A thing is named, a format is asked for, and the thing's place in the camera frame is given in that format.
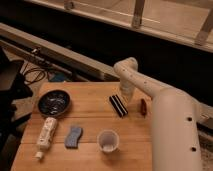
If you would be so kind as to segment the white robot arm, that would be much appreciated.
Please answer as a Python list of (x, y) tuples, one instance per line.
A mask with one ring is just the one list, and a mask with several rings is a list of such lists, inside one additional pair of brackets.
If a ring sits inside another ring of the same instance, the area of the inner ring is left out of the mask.
[(151, 104), (153, 171), (202, 171), (201, 150), (196, 126), (199, 103), (183, 90), (138, 72), (135, 58), (114, 64), (125, 100), (134, 88), (146, 93)]

